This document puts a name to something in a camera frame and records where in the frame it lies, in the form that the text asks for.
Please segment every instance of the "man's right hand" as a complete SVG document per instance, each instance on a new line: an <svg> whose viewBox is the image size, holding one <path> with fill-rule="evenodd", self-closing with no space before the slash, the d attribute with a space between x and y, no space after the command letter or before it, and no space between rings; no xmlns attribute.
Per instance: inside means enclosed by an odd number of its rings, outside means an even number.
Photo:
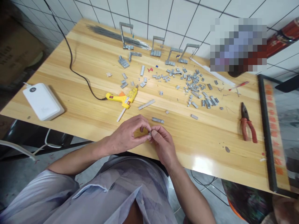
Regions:
<svg viewBox="0 0 299 224"><path fill-rule="evenodd" d="M171 170L178 163L172 136L161 125L153 126L151 129L152 141L156 145L159 160L167 170Z"/></svg>

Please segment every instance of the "yellow glue gun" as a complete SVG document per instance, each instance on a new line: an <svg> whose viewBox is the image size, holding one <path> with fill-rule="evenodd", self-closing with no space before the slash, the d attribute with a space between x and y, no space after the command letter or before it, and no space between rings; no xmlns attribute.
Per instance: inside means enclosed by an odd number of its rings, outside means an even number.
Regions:
<svg viewBox="0 0 299 224"><path fill-rule="evenodd" d="M136 87L134 87L133 89L131 89L128 95L125 95L123 91L119 94L119 96L114 96L111 93L107 93L106 98L108 100L121 102L122 103L121 105L124 108L129 109L130 103L133 102L133 100L135 99L135 96L137 95L137 90L138 90L138 85Z"/></svg>

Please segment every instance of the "red pen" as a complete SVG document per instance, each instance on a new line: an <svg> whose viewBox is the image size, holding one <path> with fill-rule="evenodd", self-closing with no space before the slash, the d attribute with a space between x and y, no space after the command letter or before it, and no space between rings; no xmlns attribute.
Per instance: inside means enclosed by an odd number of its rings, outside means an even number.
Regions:
<svg viewBox="0 0 299 224"><path fill-rule="evenodd" d="M229 91L231 91L232 89L236 89L236 88L238 88L238 87L240 87L240 86L244 86L244 85L246 85L247 83L249 83L249 81L244 82L244 83L241 83L240 85L235 86L234 88L229 89Z"/></svg>

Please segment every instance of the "red plier handle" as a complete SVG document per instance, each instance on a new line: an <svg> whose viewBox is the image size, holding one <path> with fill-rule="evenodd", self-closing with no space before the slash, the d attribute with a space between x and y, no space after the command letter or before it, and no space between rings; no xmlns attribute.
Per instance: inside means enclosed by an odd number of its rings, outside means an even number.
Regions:
<svg viewBox="0 0 299 224"><path fill-rule="evenodd" d="M243 139L244 141L248 141L248 135L247 135L247 132L246 132L246 124L248 124L250 130L251 130L251 134L252 134L252 141L254 143L258 143L258 139L256 137L256 132L255 132L255 129L252 125L252 122L250 120L247 120L247 118L241 118L241 129L242 129L242 134L243 134Z"/></svg>

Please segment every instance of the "black power cord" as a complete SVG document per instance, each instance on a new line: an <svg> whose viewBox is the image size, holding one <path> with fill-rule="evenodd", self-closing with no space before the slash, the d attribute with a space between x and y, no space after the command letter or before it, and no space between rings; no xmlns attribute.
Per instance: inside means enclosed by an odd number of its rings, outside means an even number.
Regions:
<svg viewBox="0 0 299 224"><path fill-rule="evenodd" d="M210 189L208 189L208 186L212 185L214 188L216 188L218 191L220 191L220 193L222 193L223 195L226 196L226 194L224 194L221 190L219 190L217 187L215 187L212 183L214 182L214 180L216 180L217 178L214 177L213 180L208 183L208 184L203 184L202 182L200 182L196 177L194 177L193 173L192 173L192 170L191 171L191 175L193 177L193 179L195 180L196 183L204 186L207 190L209 190L213 195L215 195L220 201L222 201L226 206L230 206L229 204L225 203L225 201L223 201L221 198L219 198L213 191L211 191Z"/></svg>
<svg viewBox="0 0 299 224"><path fill-rule="evenodd" d="M73 73L75 73L76 75L78 75L78 76L82 77L83 79L85 79L85 81L87 82L87 85L88 85L88 87L89 87L91 93L93 94L93 96L94 96L96 99L98 99L98 100L106 100L106 99L107 99L106 97L103 98L103 99L100 99L100 98L96 97L96 95L93 93L93 90L91 89L91 86L90 86L89 81L87 80L87 78L85 78L84 76L80 75L79 73L75 72L75 71L72 69L72 65L73 65L73 53L72 53L71 47L69 46L69 42L68 42L68 40L66 39L64 33L62 32L62 29L60 28L58 22L56 21L56 18L55 18L55 16L54 16L54 14L53 14L53 12L52 12L50 6L49 6L48 3L46 2L46 0L44 0L44 2L46 3L47 7L49 8L49 10L50 10L50 12L51 12L51 14L52 14L52 16L53 16L53 19L55 20L55 22L56 22L56 24L57 24L57 26L58 26L60 32L62 33L62 35L63 35L63 37L64 37L64 39L65 39L65 41L66 41L66 44L67 44L68 47L69 47L69 53L71 54L71 62L70 62L70 64L69 64L69 69L70 69Z"/></svg>

